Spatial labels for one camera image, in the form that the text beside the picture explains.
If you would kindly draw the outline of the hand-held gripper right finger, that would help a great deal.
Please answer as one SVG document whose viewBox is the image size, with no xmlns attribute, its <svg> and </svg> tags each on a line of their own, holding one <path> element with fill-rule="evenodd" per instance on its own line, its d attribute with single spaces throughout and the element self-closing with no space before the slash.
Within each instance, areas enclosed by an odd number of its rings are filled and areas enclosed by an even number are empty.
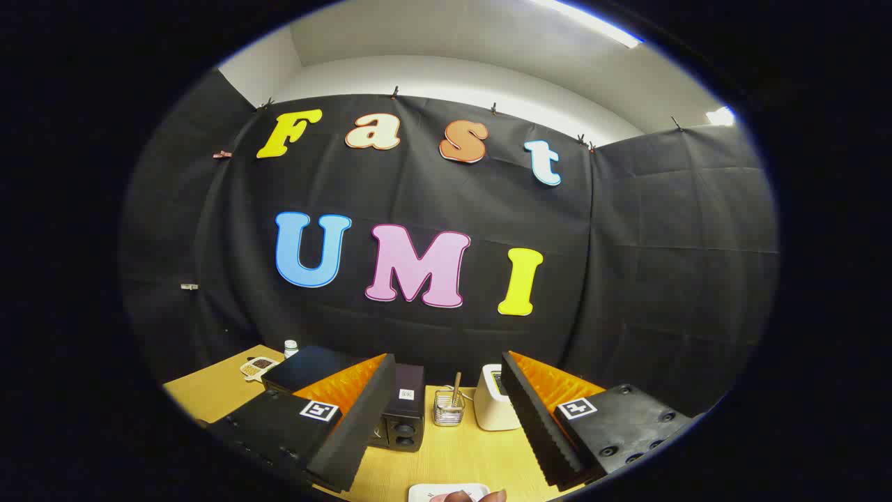
<svg viewBox="0 0 892 502">
<path fill-rule="evenodd" d="M 694 419 L 631 384 L 602 388 L 514 351 L 501 385 L 546 482 L 598 482 L 671 444 Z"/>
</svg>

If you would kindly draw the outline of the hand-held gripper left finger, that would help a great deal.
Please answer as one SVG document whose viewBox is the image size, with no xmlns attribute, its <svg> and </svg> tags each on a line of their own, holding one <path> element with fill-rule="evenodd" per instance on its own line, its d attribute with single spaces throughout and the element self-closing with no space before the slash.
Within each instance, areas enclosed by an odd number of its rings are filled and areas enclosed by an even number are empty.
<svg viewBox="0 0 892 502">
<path fill-rule="evenodd" d="M 206 429 L 274 476 L 347 492 L 395 387 L 392 353 L 298 352 L 261 376 L 264 390 Z"/>
</svg>

